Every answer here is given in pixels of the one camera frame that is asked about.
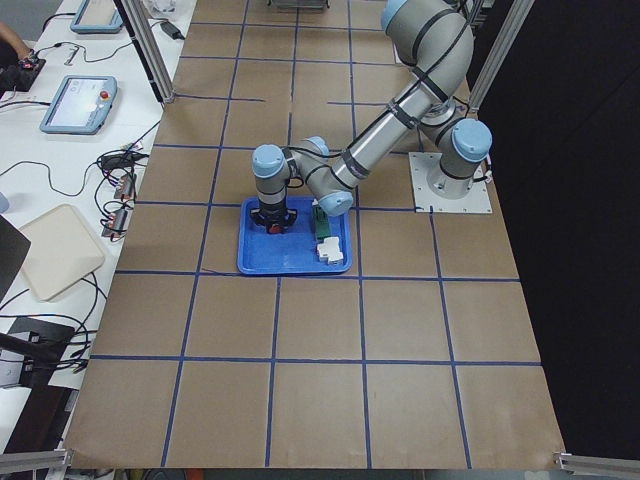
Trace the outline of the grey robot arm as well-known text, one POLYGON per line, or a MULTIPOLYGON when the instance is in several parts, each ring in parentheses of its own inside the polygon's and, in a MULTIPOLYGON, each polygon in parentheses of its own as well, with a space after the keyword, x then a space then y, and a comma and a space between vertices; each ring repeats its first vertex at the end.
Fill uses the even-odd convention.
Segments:
POLYGON ((430 189, 447 199, 464 197, 486 159, 492 134, 466 118, 453 96, 469 68, 473 35, 469 23, 444 1, 390 1, 381 27, 412 79, 381 114, 339 154, 320 137, 296 146, 264 144, 252 154, 258 206, 251 220, 269 233, 282 233, 297 218, 286 205, 289 183, 299 179, 329 216, 347 212, 353 190, 409 131, 423 132, 441 152, 429 173, 430 189))

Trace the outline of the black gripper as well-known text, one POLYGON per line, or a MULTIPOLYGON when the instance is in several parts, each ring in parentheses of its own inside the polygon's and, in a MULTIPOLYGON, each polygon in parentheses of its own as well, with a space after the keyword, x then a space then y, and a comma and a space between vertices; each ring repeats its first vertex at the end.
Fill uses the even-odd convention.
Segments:
POLYGON ((264 227, 266 231, 273 224, 280 224, 285 231, 296 222, 296 210, 287 207, 275 210, 259 207, 250 210, 250 218, 254 224, 264 227))

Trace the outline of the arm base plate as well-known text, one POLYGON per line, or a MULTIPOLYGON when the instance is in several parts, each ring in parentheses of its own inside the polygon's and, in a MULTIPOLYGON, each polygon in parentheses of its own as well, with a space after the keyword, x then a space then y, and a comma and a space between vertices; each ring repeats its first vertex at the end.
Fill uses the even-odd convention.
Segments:
POLYGON ((467 179, 454 179, 441 169, 441 154, 408 154, 414 198, 419 213, 491 214, 488 186, 481 163, 467 179))

